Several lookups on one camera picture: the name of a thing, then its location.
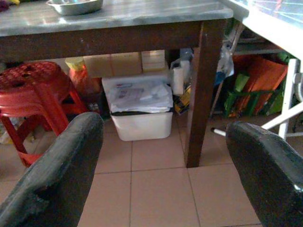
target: toilet paper roll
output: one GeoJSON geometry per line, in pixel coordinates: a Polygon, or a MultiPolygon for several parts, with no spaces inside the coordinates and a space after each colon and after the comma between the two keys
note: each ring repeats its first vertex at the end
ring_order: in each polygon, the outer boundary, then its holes
{"type": "Polygon", "coordinates": [[[176,67],[173,69],[172,91],[174,95],[180,96],[183,94],[184,76],[183,68],[176,67]]]}
{"type": "Polygon", "coordinates": [[[190,62],[188,60],[182,60],[180,65],[183,69],[184,83],[187,84],[190,80],[190,62]]]}

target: trash bin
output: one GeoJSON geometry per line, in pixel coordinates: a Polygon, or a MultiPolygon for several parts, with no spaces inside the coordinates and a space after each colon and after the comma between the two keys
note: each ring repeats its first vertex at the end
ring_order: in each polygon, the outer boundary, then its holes
{"type": "Polygon", "coordinates": [[[171,107],[173,105],[171,90],[169,90],[170,93],[168,95],[171,100],[170,105],[157,106],[157,103],[154,102],[155,105],[153,106],[148,102],[151,100],[147,100],[150,97],[148,93],[145,93],[146,90],[142,91],[142,88],[140,88],[142,85],[146,85],[145,88],[147,88],[150,84],[163,84],[164,86],[167,86],[166,84],[169,82],[168,70],[144,73],[133,77],[102,79],[103,88],[111,111],[111,118],[113,119],[121,140],[132,141],[161,139],[170,135],[172,119],[171,107]],[[124,90],[117,91],[118,87],[121,87],[124,90]],[[115,103],[113,103],[115,95],[121,95],[124,94],[124,92],[128,92],[127,95],[129,95],[129,99],[131,99],[130,103],[133,105],[131,110],[127,109],[127,105],[115,105],[115,103]],[[141,97],[146,99],[147,102],[142,102],[143,100],[140,99],[141,97]],[[142,108],[140,108],[140,105],[136,106],[134,100],[138,100],[138,102],[141,101],[142,108]]]}

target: table apron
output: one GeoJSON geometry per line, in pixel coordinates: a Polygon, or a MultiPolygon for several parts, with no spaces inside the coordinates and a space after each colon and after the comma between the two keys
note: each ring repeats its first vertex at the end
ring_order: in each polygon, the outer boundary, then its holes
{"type": "Polygon", "coordinates": [[[0,61],[197,47],[201,21],[0,37],[0,61]]]}

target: red object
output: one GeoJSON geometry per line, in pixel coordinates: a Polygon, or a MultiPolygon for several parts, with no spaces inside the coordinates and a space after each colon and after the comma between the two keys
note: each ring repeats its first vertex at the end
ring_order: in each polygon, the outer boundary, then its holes
{"type": "Polygon", "coordinates": [[[23,146],[36,126],[59,135],[69,123],[65,114],[86,111],[71,80],[54,62],[27,63],[0,74],[0,119],[27,167],[41,156],[28,154],[23,146]],[[68,95],[74,104],[62,104],[68,95]],[[28,118],[15,130],[9,117],[28,118]]]}
{"type": "Polygon", "coordinates": [[[83,97],[99,93],[101,90],[100,78],[90,78],[85,65],[83,66],[83,70],[80,71],[70,69],[69,76],[76,90],[83,97]]]}
{"type": "MultiPolygon", "coordinates": [[[[252,58],[238,58],[237,59],[241,67],[246,67],[246,71],[250,75],[243,92],[251,91],[268,91],[276,90],[281,81],[285,78],[287,74],[287,65],[279,64],[273,61],[266,60],[260,56],[255,56],[252,58]]],[[[263,108],[264,103],[270,98],[271,94],[263,94],[258,100],[255,107],[254,114],[257,115],[258,112],[263,108]]],[[[236,109],[241,112],[243,111],[250,97],[245,96],[238,100],[236,104],[236,109]]]]}

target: orange bag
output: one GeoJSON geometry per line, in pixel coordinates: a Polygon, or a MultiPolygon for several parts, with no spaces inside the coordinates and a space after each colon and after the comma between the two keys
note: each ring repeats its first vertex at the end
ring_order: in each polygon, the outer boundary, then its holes
{"type": "MultiPolygon", "coordinates": [[[[247,71],[250,78],[243,92],[276,90],[287,74],[287,65],[275,63],[258,56],[248,67],[247,71]]],[[[254,114],[257,114],[262,109],[270,96],[271,94],[264,94],[260,97],[254,114]]],[[[244,110],[249,99],[249,96],[241,98],[236,104],[236,109],[240,112],[244,110]]]]}
{"type": "Polygon", "coordinates": [[[90,78],[85,65],[83,66],[83,70],[80,71],[70,69],[70,78],[76,90],[82,96],[100,92],[100,79],[90,78]]]}

